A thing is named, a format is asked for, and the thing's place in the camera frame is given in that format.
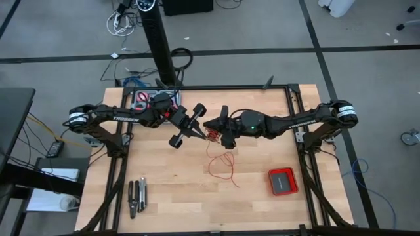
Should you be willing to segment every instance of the wooden tabletop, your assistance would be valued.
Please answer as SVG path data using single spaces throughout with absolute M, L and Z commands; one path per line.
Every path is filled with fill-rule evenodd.
M 305 110 L 315 108 L 320 103 L 316 85 L 300 87 Z M 222 105 L 227 105 L 230 111 L 250 108 L 267 115 L 289 115 L 282 89 L 182 91 L 181 96 L 182 105 L 188 109 L 189 115 L 198 102 L 205 105 L 207 113 L 199 118 L 201 124 L 218 117 Z M 118 106 L 121 97 L 122 88 L 108 88 L 104 104 Z M 110 132 L 115 132 L 116 125 L 116 122 L 102 124 Z M 161 125 L 157 129 L 134 126 L 135 136 L 129 150 L 119 233 L 297 229 L 299 224 L 310 228 L 295 139 L 291 131 L 274 140 L 248 137 L 236 140 L 237 148 L 232 151 L 235 158 L 233 179 L 239 187 L 230 180 L 209 174 L 211 158 L 206 154 L 208 141 L 184 138 L 180 149 L 172 148 L 168 141 L 177 133 L 178 130 L 172 125 Z M 322 149 L 333 153 L 333 148 L 328 144 L 323 144 Z M 208 152 L 213 156 L 221 155 L 226 150 L 211 143 Z M 317 153 L 316 159 L 325 196 L 341 216 L 352 223 L 336 160 L 325 153 Z M 86 225 L 102 203 L 109 166 L 110 158 L 103 157 L 89 168 L 76 229 Z M 268 171 L 283 167 L 293 168 L 299 192 L 274 196 Z M 224 178 L 230 176 L 230 167 L 220 159 L 213 162 L 210 169 L 214 175 Z M 132 220 L 127 202 L 128 181 L 139 180 L 142 176 L 148 183 L 148 207 Z M 321 222 L 318 207 L 316 210 L 318 221 Z M 108 227 L 112 224 L 113 213 L 114 203 L 110 207 Z

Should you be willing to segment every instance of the floor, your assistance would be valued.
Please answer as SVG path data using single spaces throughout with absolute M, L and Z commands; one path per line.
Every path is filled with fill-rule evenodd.
M 232 4 L 229 0 L 219 1 Z M 317 0 L 258 2 L 244 0 L 234 10 L 215 5 L 215 10 L 209 13 L 163 17 L 172 49 L 204 51 L 204 56 L 194 58 L 184 84 L 263 84 L 274 75 L 277 84 L 317 84 L 323 101 L 336 92 L 338 98 L 352 102 L 358 112 L 360 123 L 350 130 L 350 135 L 357 157 L 369 163 L 369 172 L 364 174 L 367 186 L 392 203 L 397 229 L 420 231 L 420 209 L 413 207 L 420 205 L 420 192 L 416 188 L 420 181 L 417 171 L 420 149 L 400 141 L 402 132 L 420 128 L 420 112 L 416 109 L 420 101 L 417 66 L 420 28 L 395 30 L 401 22 L 420 18 L 418 12 L 406 12 L 418 1 L 356 1 L 342 18 L 332 18 L 326 9 L 318 6 Z M 0 22 L 5 20 L 13 4 L 13 0 L 0 0 Z M 305 17 L 308 18 L 302 11 L 305 7 L 312 24 L 305 22 Z M 124 38 L 107 32 L 105 21 L 111 13 L 109 0 L 21 0 L 4 33 L 0 31 L 0 87 L 35 88 L 31 112 L 61 133 L 65 129 L 61 123 L 66 120 L 69 108 L 96 104 L 101 101 L 104 89 L 113 86 L 112 81 L 99 81 L 110 62 L 106 55 L 136 53 L 122 51 Z M 404 45 L 417 46 L 403 50 L 407 49 Z M 144 31 L 136 29 L 123 47 L 147 51 Z M 296 48 L 308 50 L 302 52 Z M 94 55 L 102 55 L 98 57 L 101 60 L 88 57 Z M 65 56 L 87 57 L 60 58 Z M 35 58 L 35 62 L 8 64 L 11 60 L 4 60 L 7 58 Z M 185 60 L 175 58 L 175 64 Z M 152 67 L 151 58 L 127 59 L 119 64 L 116 74 L 124 77 L 127 76 L 125 68 L 140 71 Z M 113 72 L 112 66 L 104 78 L 113 78 Z M 148 82 L 153 80 L 154 77 L 145 78 Z M 30 125 L 48 147 L 53 140 L 51 136 L 39 126 Z M 82 142 L 79 135 L 70 132 L 65 138 Z M 30 142 L 45 152 L 31 134 Z M 348 172 L 348 141 L 338 138 L 337 146 L 341 171 Z M 28 160 L 28 147 L 17 142 L 13 155 Z M 71 145 L 62 154 L 63 157 L 88 155 L 89 150 Z M 40 156 L 32 151 L 30 161 L 34 163 Z M 356 224 L 367 227 L 354 179 L 345 176 L 343 180 Z M 381 228 L 392 228 L 392 212 L 387 203 L 372 192 L 370 197 Z M 5 235 L 10 233 L 18 206 L 19 201 L 11 201 L 0 225 Z M 30 213 L 21 235 L 70 233 L 76 216 L 76 213 Z

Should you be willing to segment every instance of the metal clamp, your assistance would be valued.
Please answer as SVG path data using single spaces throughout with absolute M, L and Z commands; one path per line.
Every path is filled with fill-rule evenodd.
M 122 139 L 123 139 L 123 145 L 124 146 L 128 146 L 129 144 L 130 144 L 130 141 L 131 141 L 131 135 L 130 134 L 124 134 L 123 136 L 122 136 Z
M 296 142 L 302 144 L 303 141 L 303 135 L 306 134 L 306 132 L 296 132 L 295 137 L 296 137 Z M 334 138 L 328 138 L 324 140 L 325 142 L 328 143 L 334 143 Z

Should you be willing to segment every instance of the electronic component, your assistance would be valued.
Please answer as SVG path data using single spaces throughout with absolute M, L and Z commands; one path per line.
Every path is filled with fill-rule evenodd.
M 47 158 L 55 158 L 60 155 L 61 150 L 63 150 L 64 142 L 60 140 L 56 140 L 51 144 L 48 153 L 46 154 Z

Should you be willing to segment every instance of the cable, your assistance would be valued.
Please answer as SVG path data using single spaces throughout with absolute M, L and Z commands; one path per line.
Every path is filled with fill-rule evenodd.
M 61 176 L 61 175 L 53 174 L 53 173 L 51 173 L 51 172 L 46 172 L 46 171 L 43 171 L 43 170 L 41 170 L 40 168 L 36 167 L 35 165 L 30 164 L 30 163 L 28 163 L 28 162 L 26 162 L 26 161 L 19 160 L 19 159 L 17 159 L 16 157 L 13 157 L 13 156 L 11 156 L 11 155 L 7 155 L 7 154 L 5 154 L 5 153 L 0 153 L 0 154 L 3 154 L 3 155 L 5 155 L 5 156 L 7 156 L 10 160 L 14 161 L 15 163 L 18 163 L 18 165 L 21 165 L 21 166 L 22 166 L 22 165 L 27 165 L 28 167 L 30 167 L 30 169 L 32 169 L 32 170 L 36 170 L 36 171 L 41 172 L 41 173 L 43 173 L 43 174 L 49 174 L 49 175 L 51 175 L 51 176 L 58 177 L 58 178 L 67 178 L 67 179 L 69 179 L 69 180 L 77 180 L 77 179 L 75 179 L 75 178 L 70 178 L 70 177 L 67 177 L 67 176 Z
M 29 145 L 29 143 L 27 143 L 27 142 L 25 142 L 25 141 L 23 141 L 21 138 L 19 138 L 18 137 L 18 140 L 19 141 L 21 141 L 22 143 L 24 143 L 24 144 L 26 144 L 26 145 L 28 145 L 28 146 L 30 146 Z M 34 149 L 36 152 L 38 152 L 39 154 L 41 154 L 43 157 L 45 157 L 45 154 L 44 153 L 42 153 L 41 151 L 39 151 L 38 149 L 36 149 L 36 148 L 34 148 L 34 147 L 32 147 L 32 146 L 30 146 L 32 149 Z
M 137 50 L 127 49 L 126 47 L 124 47 L 124 43 L 126 42 L 127 38 L 128 38 L 128 36 L 125 36 L 125 37 L 124 37 L 124 40 L 123 40 L 123 42 L 121 43 L 121 50 L 123 50 L 123 51 L 125 51 L 125 52 L 137 52 L 137 53 L 141 53 L 141 52 L 139 52 L 139 51 L 137 51 Z
M 328 154 L 328 155 L 330 155 L 330 156 L 333 156 L 333 157 L 337 160 L 337 162 L 338 162 L 338 164 L 339 164 L 339 166 L 340 166 L 340 160 L 339 160 L 339 158 L 338 158 L 336 155 L 334 155 L 334 154 L 332 154 L 332 153 L 329 153 L 328 151 L 324 151 L 324 150 L 322 150 L 322 149 L 319 149 L 318 151 L 321 151 L 321 152 L 326 153 L 326 154 Z
M 329 145 L 332 145 L 334 147 L 334 151 L 337 150 L 337 146 L 334 144 L 334 141 L 330 142 L 330 141 L 324 140 L 324 142 L 326 142 Z
M 70 128 L 67 128 L 65 131 L 63 131 L 63 133 L 61 133 L 61 135 L 60 135 L 60 138 L 63 138 L 64 134 L 69 130 L 70 130 Z
M 184 82 L 184 68 L 182 68 L 180 71 L 178 71 L 177 80 L 178 80 L 178 77 L 179 77 L 179 74 L 180 73 L 182 74 L 181 80 L 180 80 L 180 83 L 182 84 Z M 174 81 L 174 93 L 172 94 L 172 96 L 170 97 L 170 99 L 174 98 L 179 93 L 179 90 L 180 89 L 181 89 L 181 86 L 177 89 L 176 81 Z M 175 104 L 178 107 L 177 98 L 175 98 L 174 101 L 175 101 Z
M 187 68 L 189 68 L 191 66 L 192 60 L 194 59 L 194 56 L 192 55 L 192 52 L 189 49 L 186 49 L 186 48 L 176 48 L 176 49 L 172 50 L 171 51 L 171 57 L 174 57 L 174 56 L 176 56 L 177 54 L 180 54 L 180 53 L 187 54 L 190 57 L 190 59 L 187 62 L 187 64 L 185 64 L 181 67 L 174 66 L 175 71 L 180 71 L 182 69 L 186 70 Z
M 108 17 L 108 19 L 106 20 L 106 29 L 108 30 L 108 32 L 110 32 L 110 34 L 114 35 L 114 36 L 118 36 L 118 37 L 126 37 L 130 34 L 132 34 L 134 32 L 135 29 L 135 25 L 132 25 L 129 21 L 129 17 L 127 15 L 123 15 L 121 16 L 120 19 L 122 19 L 123 17 L 125 17 L 125 26 L 123 27 L 115 27 L 113 26 L 114 32 L 111 32 L 110 30 L 110 20 L 114 19 L 114 17 L 118 17 L 118 12 L 114 11 L 110 17 Z
M 38 119 L 34 114 L 32 114 L 30 111 L 28 112 L 35 120 L 40 122 L 46 129 L 48 129 L 50 132 L 53 132 L 42 120 Z
M 150 83 L 141 81 L 140 76 L 131 76 L 124 79 L 123 87 L 127 87 L 127 85 L 130 85 L 130 83 L 134 83 L 134 87 L 140 87 L 140 88 L 152 86 Z
M 29 163 L 31 162 L 31 158 L 32 158 L 31 144 L 30 144 L 30 141 L 29 141 L 28 134 L 26 133 L 25 127 L 22 127 L 22 131 L 23 131 L 23 132 L 24 132 L 24 134 L 25 134 L 26 141 L 28 141 L 28 151 L 29 151 L 29 161 L 28 161 L 28 164 L 29 164 Z
M 48 152 L 48 149 L 44 146 L 44 144 L 42 143 L 41 139 L 38 137 L 38 135 L 36 135 L 33 130 L 31 129 L 31 127 L 29 126 L 28 122 L 25 121 L 26 126 L 29 128 L 29 131 L 38 139 L 39 143 L 41 144 L 41 146 L 44 148 L 44 150 L 46 152 Z
M 365 164 L 366 164 L 366 169 L 365 170 L 363 170 L 363 171 L 358 171 L 358 170 L 355 170 L 354 169 L 354 166 L 355 166 L 355 164 L 356 163 L 359 163 L 359 162 L 364 162 Z M 348 174 L 352 174 L 353 175 L 353 178 L 356 180 L 356 183 L 359 185 L 359 186 L 362 186 L 363 188 L 365 188 L 366 190 L 368 190 L 368 191 L 370 191 L 371 193 L 374 193 L 376 196 L 378 196 L 378 197 L 380 197 L 380 198 L 382 198 L 383 200 L 385 200 L 387 203 L 388 203 L 388 206 L 390 207 L 390 209 L 391 209 L 391 211 L 392 211 L 392 228 L 393 229 L 396 229 L 396 223 L 397 223 L 397 219 L 396 219 L 396 213 L 395 213 L 395 210 L 394 210 L 394 207 L 392 206 L 392 204 L 391 204 L 391 202 L 384 196 L 384 195 L 382 195 L 382 194 L 380 194 L 380 193 L 378 193 L 378 192 L 376 192 L 376 191 L 373 191 L 372 189 L 370 189 L 370 188 L 368 188 L 368 187 L 366 187 L 365 185 L 363 185 L 358 179 L 357 179 L 357 177 L 356 177 L 356 174 L 365 174 L 365 173 L 367 173 L 368 172 L 368 170 L 369 170 L 369 164 L 368 164 L 368 162 L 365 160 L 365 159 L 357 159 L 357 160 L 355 160 L 353 163 L 352 163 L 352 170 L 351 171 L 348 171 L 348 172 L 346 172 L 346 173 L 344 173 L 343 175 L 341 175 L 341 177 L 344 177 L 344 176 L 346 176 L 346 175 L 348 175 Z
M 87 166 L 87 168 L 89 168 L 91 166 L 91 164 L 93 164 L 95 161 L 99 160 L 101 157 L 105 156 L 106 153 L 100 155 L 98 158 L 96 158 L 95 160 L 93 160 L 91 163 L 89 163 L 89 165 Z
M 238 3 L 238 5 L 236 5 L 235 7 L 224 7 L 224 6 L 220 5 L 219 0 L 215 0 L 215 2 L 219 7 L 223 8 L 223 9 L 232 10 L 232 9 L 238 8 L 241 5 L 242 0 L 233 0 L 233 2 Z
M 90 149 L 90 147 L 88 147 L 86 145 L 78 144 L 76 142 L 72 142 L 72 141 L 69 141 L 69 140 L 65 140 L 65 139 L 57 136 L 50 128 L 48 128 L 43 122 L 39 121 L 38 119 L 35 120 L 34 118 L 32 118 L 30 116 L 27 116 L 26 118 L 30 119 L 31 121 L 33 121 L 33 122 L 37 123 L 38 125 L 40 125 L 41 127 L 43 127 L 47 132 L 49 132 L 50 134 L 52 134 L 57 141 L 63 141 L 63 142 L 68 143 L 68 144 L 73 144 L 75 146 L 79 146 L 79 147 L 82 147 L 82 148 Z
M 232 152 L 230 152 L 230 151 L 227 151 L 226 153 L 223 153 L 222 155 L 210 156 L 210 154 L 209 154 L 209 147 L 210 147 L 210 142 L 207 145 L 207 148 L 205 149 L 205 152 L 206 152 L 207 156 L 211 158 L 211 161 L 209 162 L 209 165 L 208 165 L 208 168 L 207 168 L 208 171 L 209 171 L 209 174 L 211 176 L 213 176 L 213 177 L 220 178 L 222 180 L 230 180 L 230 181 L 232 181 L 232 183 L 236 187 L 240 187 L 234 181 L 234 165 L 235 165 L 235 157 L 234 157 L 234 154 Z M 226 166 L 230 167 L 231 173 L 230 173 L 230 177 L 229 178 L 223 178 L 221 176 L 217 176 L 217 175 L 214 175 L 214 174 L 211 173 L 211 169 L 210 169 L 211 163 L 213 161 L 215 161 L 216 159 L 220 159 Z
M 105 70 L 104 70 L 104 73 L 102 73 L 102 75 L 100 76 L 99 81 L 105 81 L 105 80 L 103 80 L 103 78 L 104 78 L 104 76 L 105 76 L 105 73 L 108 71 L 108 69 L 109 69 L 109 68 L 110 68 L 110 66 L 111 66 L 111 63 L 112 63 L 114 60 L 115 60 L 115 59 L 111 59 L 110 63 L 108 63 L 108 65 L 106 66 L 106 68 L 105 68 Z

